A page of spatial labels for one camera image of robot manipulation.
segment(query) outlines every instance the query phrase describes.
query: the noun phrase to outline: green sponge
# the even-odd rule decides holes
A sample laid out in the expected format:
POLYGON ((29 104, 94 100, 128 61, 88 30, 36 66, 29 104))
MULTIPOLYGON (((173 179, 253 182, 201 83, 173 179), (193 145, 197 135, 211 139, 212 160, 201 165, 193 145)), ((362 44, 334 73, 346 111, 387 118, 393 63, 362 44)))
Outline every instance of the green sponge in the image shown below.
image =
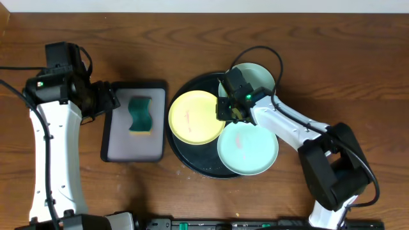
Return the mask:
POLYGON ((149 114, 151 101, 151 98, 146 97, 134 97, 130 99, 128 111, 133 123, 129 131, 133 134, 150 134, 152 129, 152 118, 149 114))

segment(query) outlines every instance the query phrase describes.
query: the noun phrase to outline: black round tray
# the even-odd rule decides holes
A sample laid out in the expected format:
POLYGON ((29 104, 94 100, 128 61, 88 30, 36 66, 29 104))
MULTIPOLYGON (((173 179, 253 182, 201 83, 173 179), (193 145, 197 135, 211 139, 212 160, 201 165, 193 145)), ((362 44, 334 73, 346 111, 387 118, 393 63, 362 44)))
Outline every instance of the black round tray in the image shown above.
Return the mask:
MULTIPOLYGON (((170 105, 172 105, 180 95, 193 90, 207 91, 218 96, 219 80, 217 80, 217 77, 221 74, 223 73, 208 73, 190 80, 179 89, 171 100, 170 105)), ((217 153, 217 140, 219 138, 201 145, 187 144, 179 140, 169 127, 169 109, 167 110, 165 119, 167 140, 169 141, 174 154, 181 162, 193 171, 211 178, 228 179, 240 176, 239 174, 230 171, 230 169, 224 166, 220 160, 219 154, 217 153)))

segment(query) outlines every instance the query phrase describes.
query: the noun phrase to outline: wooden table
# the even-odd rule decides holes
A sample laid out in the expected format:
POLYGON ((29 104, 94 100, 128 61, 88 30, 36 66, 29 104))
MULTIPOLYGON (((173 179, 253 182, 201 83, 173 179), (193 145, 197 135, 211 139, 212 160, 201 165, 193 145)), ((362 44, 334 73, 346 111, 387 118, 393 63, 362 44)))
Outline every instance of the wooden table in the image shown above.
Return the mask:
MULTIPOLYGON (((409 228, 409 15, 12 13, 0 65, 45 66, 44 45, 60 41, 91 54, 91 81, 165 79, 169 99, 189 79, 226 70, 247 47, 277 49, 285 68, 280 99, 318 121, 349 124, 379 179, 379 202, 348 217, 409 228)), ((242 61, 279 71, 266 51, 242 61)), ((0 72, 17 89, 35 74, 0 72)), ((0 226, 10 229, 28 223, 35 147, 28 109, 4 88, 0 97, 0 226)), ((276 219, 312 210, 297 154, 283 142, 267 172, 214 180, 187 169, 168 143, 157 164, 104 163, 103 126, 99 117, 79 137, 82 189, 94 215, 276 219)), ((370 185, 359 201, 373 196, 370 185)))

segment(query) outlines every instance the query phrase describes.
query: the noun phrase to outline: mint green plate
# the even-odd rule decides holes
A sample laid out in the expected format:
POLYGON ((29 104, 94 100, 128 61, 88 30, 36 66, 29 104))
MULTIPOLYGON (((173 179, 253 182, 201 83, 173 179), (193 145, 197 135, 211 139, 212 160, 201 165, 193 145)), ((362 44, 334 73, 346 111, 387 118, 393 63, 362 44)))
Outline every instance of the mint green plate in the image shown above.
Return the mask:
POLYGON ((230 123, 217 141, 217 151, 223 164, 241 175, 264 172, 275 162, 279 143, 275 134, 250 123, 230 123))

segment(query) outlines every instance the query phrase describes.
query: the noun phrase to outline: black cable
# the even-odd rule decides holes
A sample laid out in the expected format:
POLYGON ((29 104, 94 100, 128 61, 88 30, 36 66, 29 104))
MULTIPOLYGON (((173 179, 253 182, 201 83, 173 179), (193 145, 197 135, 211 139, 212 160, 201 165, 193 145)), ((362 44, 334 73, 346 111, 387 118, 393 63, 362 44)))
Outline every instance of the black cable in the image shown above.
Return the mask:
POLYGON ((0 66, 0 70, 43 70, 46 67, 11 67, 11 66, 0 66))
POLYGON ((280 74, 279 74, 279 76, 278 76, 278 78, 277 78, 277 81, 276 81, 274 87, 273 87, 272 96, 271 96, 271 101, 272 101, 272 103, 273 103, 274 108, 277 109, 279 112, 281 112, 281 113, 282 113, 283 115, 285 115, 286 117, 288 117, 289 119, 292 119, 293 121, 297 122, 298 124, 300 124, 300 125, 302 125, 302 126, 308 128, 308 129, 310 129, 310 130, 312 130, 312 131, 315 131, 315 132, 317 132, 317 133, 319 133, 319 134, 321 134, 321 135, 324 135, 325 137, 328 137, 333 143, 335 143, 335 144, 337 144, 338 146, 340 146, 340 147, 344 148, 345 150, 349 151, 349 152, 351 153, 351 155, 352 155, 354 158, 356 158, 356 159, 360 162, 361 166, 364 168, 365 172, 367 173, 367 175, 370 177, 370 179, 371 179, 372 182, 374 183, 374 186, 375 186, 375 197, 374 197, 374 199, 373 199, 372 201, 369 201, 369 202, 366 202, 366 203, 349 204, 349 205, 347 205, 347 206, 345 207, 345 208, 346 208, 346 211, 348 211, 350 208, 366 207, 366 206, 371 206, 371 205, 373 205, 374 203, 376 203, 376 202, 379 200, 379 196, 380 196, 380 188, 379 188, 378 180, 376 179, 376 177, 375 177, 373 171, 369 168, 369 166, 368 166, 367 164, 365 164, 365 162, 364 162, 360 157, 358 157, 358 155, 355 153, 355 151, 353 151, 353 149, 352 149, 351 147, 349 147, 345 142, 339 140, 338 138, 333 137, 333 136, 329 135, 328 133, 323 132, 323 131, 321 131, 321 130, 319 130, 319 129, 317 129, 317 128, 314 128, 314 127, 311 126, 311 124, 309 124, 309 123, 304 123, 304 122, 298 120, 297 118, 294 118, 292 115, 290 115, 290 114, 288 114, 286 111, 282 110, 282 109, 279 107, 279 105, 276 104, 276 102, 274 101, 275 91, 276 91, 277 87, 278 87, 279 84, 280 84, 280 81, 281 81, 281 78, 282 78, 282 73, 283 73, 283 71, 284 71, 284 65, 283 65, 283 63, 282 63, 282 59, 281 59, 281 57, 280 57, 280 55, 278 54, 277 51, 273 50, 273 49, 270 48, 270 47, 264 46, 264 45, 257 45, 257 46, 248 48, 248 49, 244 50, 243 52, 241 52, 241 53, 236 57, 236 59, 233 61, 233 63, 232 63, 231 66, 230 66, 230 70, 234 67, 234 65, 236 64, 236 62, 237 62, 246 52, 248 52, 248 51, 250 51, 250 50, 254 50, 254 49, 266 49, 266 50, 269 50, 269 51, 273 52, 273 53, 278 57, 278 59, 279 59, 280 67, 281 67, 281 69, 280 69, 280 74))
POLYGON ((0 79, 0 84, 4 85, 7 89, 9 89, 12 93, 14 93, 17 97, 19 97, 26 105, 36 114, 36 117, 41 123, 41 126, 44 130, 44 141, 45 141, 45 195, 47 198, 47 206, 49 207, 50 216, 52 220, 52 224, 54 229, 59 229, 58 225, 58 218, 56 211, 54 209, 54 202, 51 196, 51 182, 50 182, 50 133, 47 125, 45 124, 44 119, 42 118, 41 114, 37 111, 35 105, 31 104, 26 96, 22 95, 18 92, 15 88, 11 85, 5 83, 5 81, 0 79))
POLYGON ((83 53, 85 54, 85 56, 88 58, 89 66, 88 66, 88 69, 87 69, 87 74, 88 74, 88 77, 91 77, 92 70, 93 70, 93 65, 92 65, 91 56, 90 56, 90 55, 88 54, 88 52, 84 49, 84 47, 79 47, 79 49, 80 49, 81 51, 83 51, 83 53))

